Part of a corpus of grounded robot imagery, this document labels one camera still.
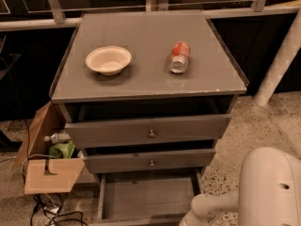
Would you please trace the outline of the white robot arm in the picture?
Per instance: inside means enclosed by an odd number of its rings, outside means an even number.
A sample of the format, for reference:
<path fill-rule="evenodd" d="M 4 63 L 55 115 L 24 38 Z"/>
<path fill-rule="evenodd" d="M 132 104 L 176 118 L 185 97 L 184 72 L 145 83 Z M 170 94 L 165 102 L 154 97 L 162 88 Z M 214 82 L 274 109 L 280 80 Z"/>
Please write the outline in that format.
<path fill-rule="evenodd" d="M 241 167 L 239 188 L 219 196 L 198 194 L 179 226 L 212 226 L 224 213 L 239 226 L 301 226 L 301 160 L 262 147 Z"/>

